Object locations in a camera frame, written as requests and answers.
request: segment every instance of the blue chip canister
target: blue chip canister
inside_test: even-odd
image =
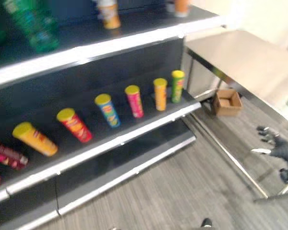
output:
[[[112,128],[120,126],[120,119],[114,109],[110,95],[105,93],[98,95],[95,98],[95,103],[98,105],[104,118]]]

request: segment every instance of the wall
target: wall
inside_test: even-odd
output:
[[[243,29],[288,48],[288,0],[192,0],[192,3],[228,15],[229,29]]]

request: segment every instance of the metal table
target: metal table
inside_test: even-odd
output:
[[[198,61],[218,76],[220,82],[226,82],[288,130],[288,115],[284,113],[288,100],[288,51],[246,31],[205,37],[187,42],[186,46],[192,57],[189,76],[192,75],[193,61]],[[195,115],[193,118],[246,175],[264,200],[279,198],[288,191],[286,185],[277,195],[269,196],[213,132]]]

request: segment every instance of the small cardboard box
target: small cardboard box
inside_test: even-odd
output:
[[[239,94],[235,90],[219,90],[213,102],[217,116],[236,116],[242,109]]]

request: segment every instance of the wood-look floor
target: wood-look floor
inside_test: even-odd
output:
[[[196,114],[270,194],[276,193],[284,186],[278,169],[285,164],[249,149],[263,146],[257,125],[278,124],[242,102],[238,117],[217,118],[208,109]],[[220,230],[288,230],[288,199],[254,204],[259,194],[250,182],[190,117],[185,120],[196,131],[193,144],[38,230],[190,230],[205,217]]]

